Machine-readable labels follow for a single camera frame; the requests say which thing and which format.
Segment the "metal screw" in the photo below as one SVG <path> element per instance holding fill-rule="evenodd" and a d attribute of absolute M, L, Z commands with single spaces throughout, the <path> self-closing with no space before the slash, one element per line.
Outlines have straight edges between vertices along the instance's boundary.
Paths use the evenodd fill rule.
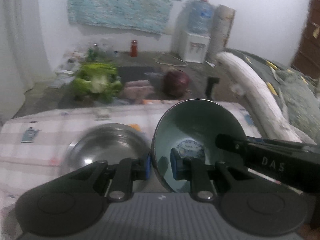
<path fill-rule="evenodd" d="M 213 193 L 210 191 L 200 191 L 198 192 L 198 197 L 201 199 L 211 199 L 213 198 Z"/>
<path fill-rule="evenodd" d="M 113 199 L 122 199 L 125 196 L 125 193 L 119 190 L 112 191 L 109 196 Z"/>

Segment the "red bottle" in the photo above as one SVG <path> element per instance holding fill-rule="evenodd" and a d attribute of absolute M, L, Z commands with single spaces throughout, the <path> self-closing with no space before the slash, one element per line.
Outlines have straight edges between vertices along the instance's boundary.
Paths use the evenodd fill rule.
<path fill-rule="evenodd" d="M 130 56 L 131 57 L 138 56 L 138 43 L 136 40 L 131 41 Z"/>

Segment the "wooden door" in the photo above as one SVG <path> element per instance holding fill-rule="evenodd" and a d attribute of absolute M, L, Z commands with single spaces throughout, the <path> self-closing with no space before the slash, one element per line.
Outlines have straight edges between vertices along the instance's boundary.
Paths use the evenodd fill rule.
<path fill-rule="evenodd" d="M 312 78 L 320 77 L 320 0 L 311 0 L 307 25 L 292 66 Z"/>

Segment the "onion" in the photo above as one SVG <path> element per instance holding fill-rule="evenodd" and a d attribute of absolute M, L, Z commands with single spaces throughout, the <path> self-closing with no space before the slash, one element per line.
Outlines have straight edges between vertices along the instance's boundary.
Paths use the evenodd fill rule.
<path fill-rule="evenodd" d="M 166 94 L 179 98 L 186 92 L 189 82 L 189 76 L 183 71 L 169 71 L 163 79 L 163 90 Z"/>

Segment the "stainless steel bowl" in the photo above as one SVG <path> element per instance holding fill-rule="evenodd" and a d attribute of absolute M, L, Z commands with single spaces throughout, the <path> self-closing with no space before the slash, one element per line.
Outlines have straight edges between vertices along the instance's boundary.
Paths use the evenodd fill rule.
<path fill-rule="evenodd" d="M 180 155 L 199 156 L 205 159 L 206 164 L 215 164 L 217 160 L 242 162 L 241 157 L 215 146 L 215 138 L 220 133 L 239 140 L 246 139 L 238 120 L 217 103 L 191 99 L 171 107 L 160 119 L 151 147 L 153 166 L 162 185 L 175 192 L 190 191 L 188 181 L 173 178 L 170 165 L 172 148 L 176 148 Z"/>
<path fill-rule="evenodd" d="M 149 152 L 148 140 L 134 128 L 119 123 L 104 124 L 89 129 L 79 140 L 70 144 L 60 174 L 67 174 L 98 160 L 117 164 L 124 158 L 140 158 Z M 134 188 L 141 189 L 137 183 Z"/>

